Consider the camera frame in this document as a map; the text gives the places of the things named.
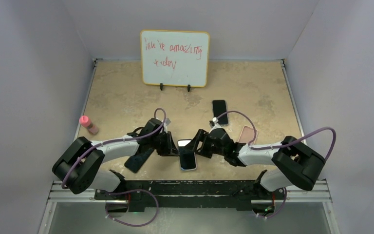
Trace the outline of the black phone with case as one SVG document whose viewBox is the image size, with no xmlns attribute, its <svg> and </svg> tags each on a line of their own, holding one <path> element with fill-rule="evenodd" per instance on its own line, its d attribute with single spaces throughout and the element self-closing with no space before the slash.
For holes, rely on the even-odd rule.
<svg viewBox="0 0 374 234">
<path fill-rule="evenodd" d="M 221 126 L 227 126 L 229 124 L 227 105 L 225 100 L 213 100 L 212 101 L 213 116 L 218 120 Z"/>
</svg>

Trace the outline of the pink phone case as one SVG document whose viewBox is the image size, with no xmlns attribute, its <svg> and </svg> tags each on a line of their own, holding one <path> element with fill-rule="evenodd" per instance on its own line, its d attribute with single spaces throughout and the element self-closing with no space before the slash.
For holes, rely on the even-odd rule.
<svg viewBox="0 0 374 234">
<path fill-rule="evenodd" d="M 238 143 L 249 143 L 251 145 L 255 144 L 258 137 L 258 130 L 254 130 L 252 127 L 244 126 L 240 133 Z"/>
</svg>

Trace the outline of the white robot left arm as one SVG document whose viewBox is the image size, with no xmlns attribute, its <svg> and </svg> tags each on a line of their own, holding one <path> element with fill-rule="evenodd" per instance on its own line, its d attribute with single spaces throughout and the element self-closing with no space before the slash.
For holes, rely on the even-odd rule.
<svg viewBox="0 0 374 234">
<path fill-rule="evenodd" d="M 114 170 L 102 169 L 101 165 L 126 157 L 125 168 L 137 173 L 153 152 L 160 156 L 179 154 L 167 122 L 156 118 L 116 139 L 90 141 L 78 137 L 53 165 L 52 172 L 73 194 L 92 188 L 121 199 L 126 192 L 125 178 Z"/>
</svg>

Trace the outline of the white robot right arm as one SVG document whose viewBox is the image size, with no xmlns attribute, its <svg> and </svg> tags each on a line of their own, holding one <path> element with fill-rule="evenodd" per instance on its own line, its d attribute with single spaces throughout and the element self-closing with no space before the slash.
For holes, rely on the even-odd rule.
<svg viewBox="0 0 374 234">
<path fill-rule="evenodd" d="M 259 198 L 291 185 L 311 191 L 326 163 L 325 157 L 293 136 L 273 144 L 248 145 L 234 142 L 223 128 L 210 132 L 200 129 L 182 151 L 207 158 L 220 155 L 235 167 L 275 165 L 276 169 L 261 173 L 257 178 L 254 192 Z"/>
</svg>

